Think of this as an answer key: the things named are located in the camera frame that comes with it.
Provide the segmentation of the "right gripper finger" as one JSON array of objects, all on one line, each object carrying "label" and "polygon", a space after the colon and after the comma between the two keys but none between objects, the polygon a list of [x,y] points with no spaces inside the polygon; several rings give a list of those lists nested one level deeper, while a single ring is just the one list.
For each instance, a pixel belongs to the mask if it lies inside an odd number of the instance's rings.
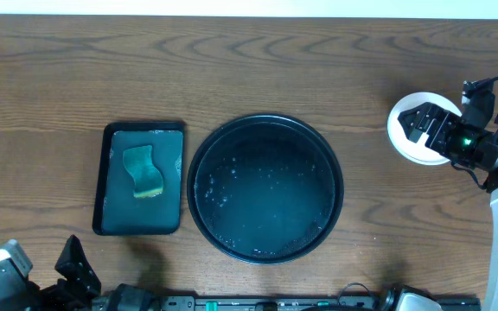
[{"label": "right gripper finger", "polygon": [[418,143],[423,136],[429,136],[431,131],[428,127],[419,127],[415,124],[404,126],[405,137],[412,143]]},{"label": "right gripper finger", "polygon": [[430,102],[402,111],[398,121],[404,130],[427,130],[442,108]]}]

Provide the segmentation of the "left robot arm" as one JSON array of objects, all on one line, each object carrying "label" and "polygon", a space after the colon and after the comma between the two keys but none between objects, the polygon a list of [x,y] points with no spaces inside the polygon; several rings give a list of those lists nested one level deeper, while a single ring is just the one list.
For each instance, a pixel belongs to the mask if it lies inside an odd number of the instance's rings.
[{"label": "left robot arm", "polygon": [[61,278],[52,286],[42,289],[30,280],[26,282],[28,310],[155,311],[161,308],[155,294],[124,283],[104,294],[101,281],[74,235],[65,243],[54,269]]}]

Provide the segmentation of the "green scrubbing sponge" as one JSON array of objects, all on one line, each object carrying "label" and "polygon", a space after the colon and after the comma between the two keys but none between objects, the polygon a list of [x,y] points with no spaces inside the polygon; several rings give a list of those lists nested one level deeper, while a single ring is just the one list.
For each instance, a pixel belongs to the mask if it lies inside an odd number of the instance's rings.
[{"label": "green scrubbing sponge", "polygon": [[123,152],[124,169],[133,180],[133,196],[137,199],[154,197],[163,192],[163,175],[153,163],[152,152],[151,145]]}]

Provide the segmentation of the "white plate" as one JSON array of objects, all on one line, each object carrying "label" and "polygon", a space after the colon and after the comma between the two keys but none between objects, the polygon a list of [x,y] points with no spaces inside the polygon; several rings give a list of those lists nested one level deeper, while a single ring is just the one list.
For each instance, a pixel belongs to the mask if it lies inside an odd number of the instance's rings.
[{"label": "white plate", "polygon": [[445,110],[461,116],[461,111],[447,98],[432,92],[415,92],[403,97],[391,110],[387,119],[387,132],[393,147],[406,159],[421,165],[437,166],[449,162],[437,152],[425,147],[428,135],[423,133],[417,143],[413,143],[405,136],[403,127],[399,123],[399,114],[403,111],[431,102]]}]

